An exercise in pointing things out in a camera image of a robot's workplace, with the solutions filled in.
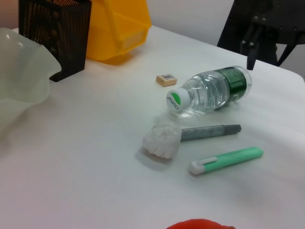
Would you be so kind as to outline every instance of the green bottle label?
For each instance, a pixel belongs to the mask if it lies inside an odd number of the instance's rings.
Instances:
[[[240,70],[228,67],[214,71],[223,75],[229,84],[230,95],[226,103],[234,102],[243,97],[247,89],[247,80]]]

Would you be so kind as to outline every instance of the white bottle cap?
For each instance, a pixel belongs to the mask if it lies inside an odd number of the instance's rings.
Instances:
[[[174,112],[181,112],[185,108],[191,106],[191,97],[187,90],[178,87],[175,90],[171,90],[166,96],[167,106]]]

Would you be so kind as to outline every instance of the red object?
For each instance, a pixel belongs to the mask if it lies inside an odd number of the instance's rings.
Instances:
[[[235,228],[222,226],[219,223],[207,219],[190,219],[172,225],[167,229],[235,229]]]

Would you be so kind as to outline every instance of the eraser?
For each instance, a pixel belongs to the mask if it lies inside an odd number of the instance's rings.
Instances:
[[[167,87],[167,86],[175,85],[177,83],[177,79],[173,77],[171,74],[158,75],[156,78],[156,82],[160,84],[162,87]]]

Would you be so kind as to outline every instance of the green highlighter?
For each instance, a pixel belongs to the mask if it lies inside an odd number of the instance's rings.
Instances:
[[[193,161],[190,165],[190,171],[194,174],[210,172],[212,170],[261,157],[263,154],[263,150],[258,147],[240,149]]]

